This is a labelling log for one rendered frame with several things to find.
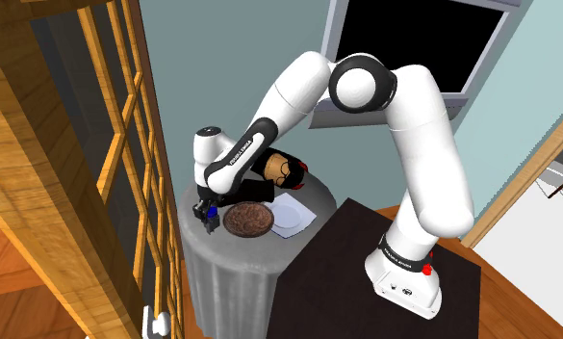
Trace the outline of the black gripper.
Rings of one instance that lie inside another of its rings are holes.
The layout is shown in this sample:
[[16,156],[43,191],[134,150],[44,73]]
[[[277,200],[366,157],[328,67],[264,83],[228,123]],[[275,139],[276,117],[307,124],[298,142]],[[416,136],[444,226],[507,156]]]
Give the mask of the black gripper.
[[197,193],[199,200],[192,207],[193,214],[202,222],[205,221],[204,227],[207,233],[212,234],[220,226],[220,219],[219,216],[213,216],[207,219],[207,210],[209,210],[212,206],[219,206],[221,195],[212,191],[208,187],[200,185],[197,186]]

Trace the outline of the brown round bowl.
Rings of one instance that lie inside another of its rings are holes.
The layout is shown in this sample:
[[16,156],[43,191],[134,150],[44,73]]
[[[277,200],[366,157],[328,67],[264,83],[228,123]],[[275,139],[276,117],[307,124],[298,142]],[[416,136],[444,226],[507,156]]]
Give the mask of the brown round bowl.
[[263,236],[272,229],[273,224],[272,211],[266,205],[253,201],[233,205],[223,218],[225,229],[241,238]]

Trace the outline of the round table with grey cloth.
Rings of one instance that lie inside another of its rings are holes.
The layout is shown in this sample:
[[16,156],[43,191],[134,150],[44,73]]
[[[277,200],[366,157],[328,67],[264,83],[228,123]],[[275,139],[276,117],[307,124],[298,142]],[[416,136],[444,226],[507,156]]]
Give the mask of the round table with grey cloth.
[[257,238],[240,238],[223,226],[209,234],[192,212],[198,201],[193,182],[177,200],[192,306],[204,336],[266,339],[279,275],[337,210],[334,196],[316,176],[307,173],[304,183],[303,188],[287,193],[316,218],[288,239],[271,231]]

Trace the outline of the black figure with glasses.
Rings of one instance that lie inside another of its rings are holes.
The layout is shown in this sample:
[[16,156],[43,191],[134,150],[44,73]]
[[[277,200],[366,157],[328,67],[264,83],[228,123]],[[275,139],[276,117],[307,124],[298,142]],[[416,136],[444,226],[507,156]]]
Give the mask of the black figure with glasses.
[[239,202],[273,202],[275,187],[301,189],[308,166],[289,153],[269,147],[257,158],[250,170],[262,180],[245,179],[236,194]]

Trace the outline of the white square plate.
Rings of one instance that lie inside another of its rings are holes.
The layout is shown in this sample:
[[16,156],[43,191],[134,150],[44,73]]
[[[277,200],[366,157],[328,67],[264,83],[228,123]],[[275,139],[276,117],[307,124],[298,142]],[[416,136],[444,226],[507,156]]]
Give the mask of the white square plate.
[[288,193],[277,196],[265,205],[274,216],[271,231],[288,239],[305,230],[317,217],[310,209]]

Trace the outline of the dark robot stand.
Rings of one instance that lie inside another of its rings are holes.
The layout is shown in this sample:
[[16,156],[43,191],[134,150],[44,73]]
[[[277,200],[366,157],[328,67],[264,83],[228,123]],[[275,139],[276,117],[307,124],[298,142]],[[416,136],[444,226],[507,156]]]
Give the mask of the dark robot stand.
[[279,276],[266,339],[478,339],[481,270],[445,248],[433,249],[433,319],[374,292],[365,259],[390,224],[347,199]]

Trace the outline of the wooden door with glass panes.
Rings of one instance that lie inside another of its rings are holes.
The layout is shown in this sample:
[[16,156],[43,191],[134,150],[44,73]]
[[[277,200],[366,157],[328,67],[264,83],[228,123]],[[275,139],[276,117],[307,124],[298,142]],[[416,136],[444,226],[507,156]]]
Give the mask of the wooden door with glass panes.
[[[87,164],[32,24],[82,29],[113,136]],[[0,0],[0,339],[186,339],[139,0]]]

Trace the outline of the grey framed window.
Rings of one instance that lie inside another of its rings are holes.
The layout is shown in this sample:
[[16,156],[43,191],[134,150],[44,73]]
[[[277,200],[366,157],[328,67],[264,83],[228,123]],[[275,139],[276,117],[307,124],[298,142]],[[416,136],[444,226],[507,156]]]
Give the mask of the grey framed window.
[[454,127],[463,121],[532,0],[331,0],[320,52],[424,65]]

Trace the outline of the wooden door frame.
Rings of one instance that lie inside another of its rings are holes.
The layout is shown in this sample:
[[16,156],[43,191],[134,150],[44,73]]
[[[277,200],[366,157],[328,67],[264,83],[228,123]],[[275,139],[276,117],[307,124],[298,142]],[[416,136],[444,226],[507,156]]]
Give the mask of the wooden door frame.
[[480,215],[473,229],[463,237],[461,244],[465,248],[474,248],[562,150],[563,117],[523,162],[523,166],[506,182],[504,188]]

